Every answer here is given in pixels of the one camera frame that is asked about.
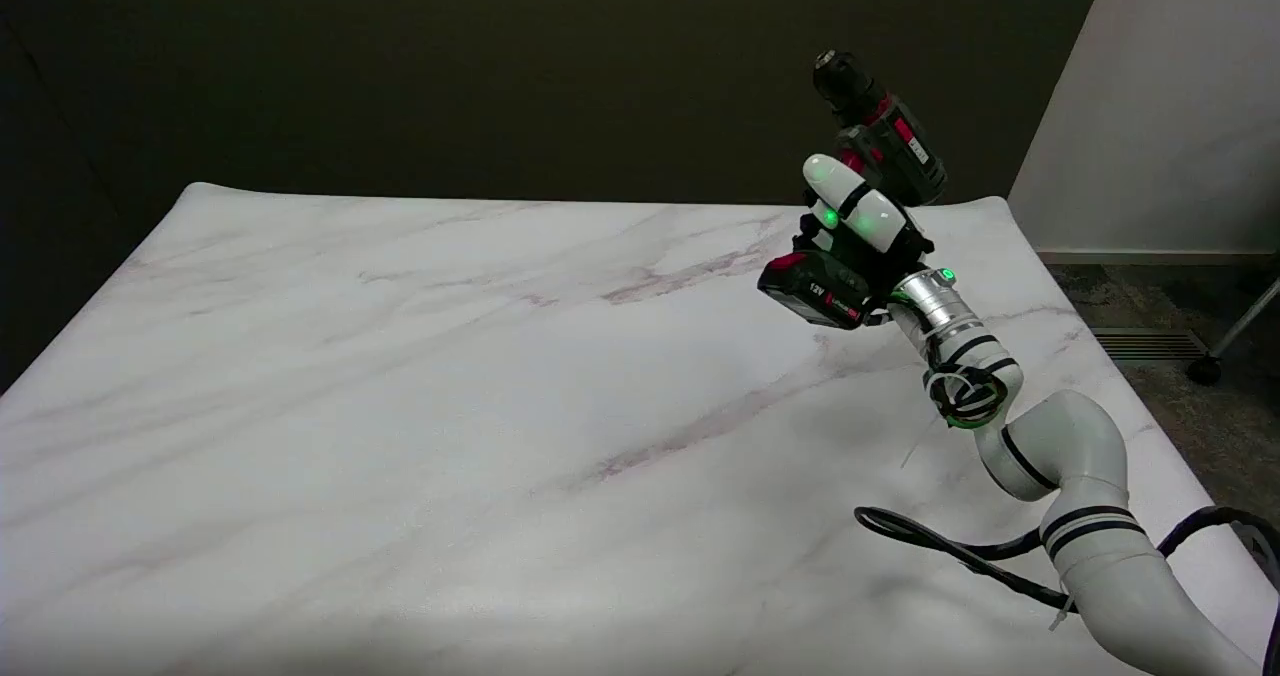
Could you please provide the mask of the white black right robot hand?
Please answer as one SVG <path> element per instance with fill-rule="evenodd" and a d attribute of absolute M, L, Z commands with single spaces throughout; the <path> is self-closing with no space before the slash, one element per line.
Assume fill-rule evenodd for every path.
<path fill-rule="evenodd" d="M 910 279 L 925 271 L 933 242 L 913 216 L 870 181 L 828 155 L 810 155 L 801 166 L 804 205 L 794 248 L 803 252 L 812 291 L 827 303 L 860 311 L 881 303 L 920 307 Z"/>

